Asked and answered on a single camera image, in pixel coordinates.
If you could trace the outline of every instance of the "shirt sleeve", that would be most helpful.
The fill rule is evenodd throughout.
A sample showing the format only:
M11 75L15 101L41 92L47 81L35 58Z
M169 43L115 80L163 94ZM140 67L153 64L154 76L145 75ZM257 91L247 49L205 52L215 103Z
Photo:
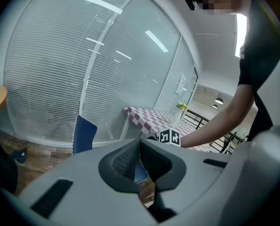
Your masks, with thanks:
M251 85L251 79L244 59L240 60L240 76L238 85Z

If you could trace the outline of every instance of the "white vase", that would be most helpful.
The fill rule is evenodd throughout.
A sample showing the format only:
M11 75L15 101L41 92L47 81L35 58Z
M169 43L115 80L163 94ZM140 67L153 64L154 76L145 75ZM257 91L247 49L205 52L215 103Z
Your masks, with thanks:
M181 117L182 117L183 112L184 112L184 111L183 111L182 109L177 108L176 113L174 114L173 119L172 119L172 121L170 122L170 124L171 124L172 126L177 126L179 120L180 120Z

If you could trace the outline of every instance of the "forearm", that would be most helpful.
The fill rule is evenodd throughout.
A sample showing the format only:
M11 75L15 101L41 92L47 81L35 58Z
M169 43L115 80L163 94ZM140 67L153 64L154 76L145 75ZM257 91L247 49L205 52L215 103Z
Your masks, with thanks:
M181 138L181 147L193 147L215 141L237 127L241 120L233 112L224 110L202 128Z

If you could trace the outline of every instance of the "red and white tablecloth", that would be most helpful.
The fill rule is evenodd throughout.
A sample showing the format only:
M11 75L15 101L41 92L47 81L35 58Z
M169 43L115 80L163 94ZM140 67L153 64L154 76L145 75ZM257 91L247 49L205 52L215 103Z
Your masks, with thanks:
M124 108L124 112L128 115L128 119L136 124L146 135L156 133L166 128L174 128L180 133L181 137L195 131L195 129L184 121L180 121L175 127L172 126L170 122L173 116L165 111L155 111L129 106ZM210 146L208 144L191 147L190 149L210 152Z

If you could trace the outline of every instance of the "chair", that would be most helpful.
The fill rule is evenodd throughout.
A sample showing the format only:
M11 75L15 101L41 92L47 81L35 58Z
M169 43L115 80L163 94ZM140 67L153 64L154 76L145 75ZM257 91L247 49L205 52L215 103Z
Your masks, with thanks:
M97 126L77 115L73 133L72 154L81 153L93 149L93 140L97 132Z
M97 126L82 118L76 117L75 130L73 134L72 154L81 153L93 149L93 140L97 132ZM141 183L148 178L148 174L140 163L136 166L135 183Z

